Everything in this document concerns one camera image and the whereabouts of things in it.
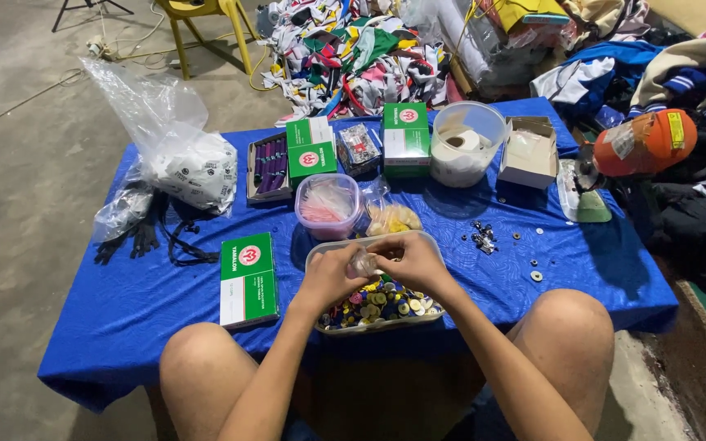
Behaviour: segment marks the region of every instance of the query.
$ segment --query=plastic container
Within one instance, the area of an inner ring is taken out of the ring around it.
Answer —
[[[508,136],[503,115],[475,101],[442,109],[433,128],[430,175],[456,188],[476,185]]]
[[[350,197],[352,208],[351,215],[347,219],[339,222],[313,222],[301,216],[300,204],[307,190],[313,183],[324,180],[336,180],[337,186],[343,188]],[[301,225],[305,226],[312,237],[318,240],[343,240],[348,238],[353,232],[353,226],[364,210],[364,197],[358,184],[352,177],[345,174],[314,174],[301,181],[296,189],[296,217]]]
[[[443,264],[445,265],[446,262],[443,260],[443,256],[440,254],[440,248],[438,247],[438,243],[436,242],[435,238],[433,238],[432,236],[429,236],[428,234],[426,234],[426,232],[422,232],[420,230],[414,230],[413,232],[416,232],[419,235],[421,235],[422,237],[426,238],[426,240],[432,244],[432,248],[438,254],[438,257],[440,257],[440,261],[443,262]],[[309,265],[310,261],[312,261],[312,257],[314,257],[316,254],[323,254],[326,251],[344,248],[345,246],[348,246],[351,243],[360,243],[363,246],[368,246],[368,245],[375,243],[378,240],[380,240],[386,236],[399,236],[399,235],[406,235],[409,233],[411,233],[411,232],[390,233],[390,234],[383,235],[383,236],[373,236],[373,237],[357,238],[357,239],[353,239],[353,240],[344,240],[344,241],[340,241],[340,242],[322,243],[320,245],[317,245],[315,248],[312,249],[312,251],[309,252],[309,254],[307,255],[306,265]],[[350,335],[360,334],[360,333],[365,333],[365,332],[378,332],[381,330],[389,330],[389,329],[394,329],[394,328],[398,328],[398,327],[415,326],[415,325],[420,325],[422,323],[434,322],[435,320],[440,319],[442,316],[445,316],[445,315],[446,315],[446,310],[443,309],[443,311],[441,311],[438,314],[425,314],[423,316],[398,318],[396,320],[386,320],[385,322],[380,322],[380,323],[370,323],[369,325],[366,325],[366,326],[348,326],[347,328],[339,328],[337,330],[325,330],[321,326],[319,326],[317,321],[315,321],[315,329],[322,332],[323,334],[328,334],[328,335],[333,335],[333,336],[350,336]]]

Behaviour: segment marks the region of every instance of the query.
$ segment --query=chair leg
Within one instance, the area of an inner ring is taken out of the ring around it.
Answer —
[[[233,32],[236,34],[236,42],[239,44],[239,52],[241,53],[241,62],[244,65],[244,73],[252,74],[252,66],[250,65],[250,53],[247,51],[247,41],[244,38],[244,32],[241,31],[241,22],[236,8],[232,7],[229,11],[225,11],[230,17],[230,22],[233,24]]]
[[[184,81],[189,81],[190,67],[187,66],[187,55],[184,53],[184,43],[181,41],[179,24],[173,18],[170,19],[170,28],[171,30],[173,30],[173,39],[176,40],[176,51],[179,53],[179,64],[181,65],[181,74],[184,77]]]
[[[198,32],[198,28],[195,27],[195,24],[194,24],[194,23],[192,23],[192,20],[190,20],[190,19],[188,19],[188,18],[182,18],[182,20],[183,20],[184,24],[187,25],[187,27],[190,28],[190,32],[192,32],[192,36],[194,36],[195,39],[198,40],[198,43],[203,44],[203,43],[206,42],[206,41],[203,39],[203,37],[201,36],[201,33]]]
[[[247,18],[247,12],[244,11],[244,6],[241,5],[240,0],[236,0],[236,7],[239,9],[239,12],[241,14],[241,18],[244,19],[244,25],[247,25],[247,29],[250,30],[250,35],[252,35],[253,38],[256,40],[259,39],[259,35],[257,32],[255,32],[255,29],[252,27],[252,24],[250,23],[250,19]]]

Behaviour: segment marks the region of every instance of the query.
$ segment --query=fabric scraps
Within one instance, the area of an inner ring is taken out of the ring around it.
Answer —
[[[395,16],[363,15],[359,0],[282,0],[265,44],[272,65],[262,73],[293,103],[275,125],[310,116],[379,115],[384,103],[438,105],[446,99],[448,56],[442,43],[421,44]]]

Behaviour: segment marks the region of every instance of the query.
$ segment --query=table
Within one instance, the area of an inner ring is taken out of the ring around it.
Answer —
[[[494,106],[507,116],[549,116],[557,131],[559,153],[576,153],[576,143],[544,98]],[[430,122],[436,113],[430,112]],[[380,118],[348,118],[334,121],[332,126],[339,130],[360,122],[377,130]],[[246,178],[246,162],[241,158],[248,144],[279,131],[223,134],[239,151],[239,182]],[[613,212],[610,222],[567,225],[556,186],[542,191],[496,181],[499,155],[486,178],[473,188],[447,188],[430,178],[391,182],[393,199],[420,216],[426,232],[437,239],[451,274],[486,316],[506,329],[524,316],[541,293],[567,287],[599,299],[616,330],[667,330],[677,300],[611,195],[602,194]],[[135,147],[128,146],[108,200],[135,156]],[[365,187],[367,182],[359,185]],[[188,211],[179,202],[174,207],[178,210],[169,211],[169,230]],[[500,239],[500,250],[491,256],[460,238],[473,232],[470,222],[476,219],[491,224]],[[183,233],[181,237],[205,250],[219,249],[224,239],[271,232],[279,305],[286,310],[303,277],[304,260],[317,244],[297,223],[293,200],[248,207],[245,186],[240,184],[233,216],[199,225],[197,236]],[[543,235],[536,233],[537,227],[544,230]],[[519,232],[521,239],[512,239],[513,232]],[[139,385],[158,383],[159,356],[171,335],[192,323],[219,320],[218,265],[173,266],[164,236],[159,249],[131,260],[130,240],[108,266],[93,264],[96,246],[89,244],[38,372],[47,386],[97,412]],[[532,259],[539,261],[538,267],[530,265]],[[536,269],[544,275],[540,283],[530,278]],[[269,349],[278,329],[279,322],[264,324],[236,331],[234,338],[258,357]],[[444,316],[432,324],[341,339],[314,332],[305,358],[320,352],[361,358],[420,357],[464,350],[454,322]]]

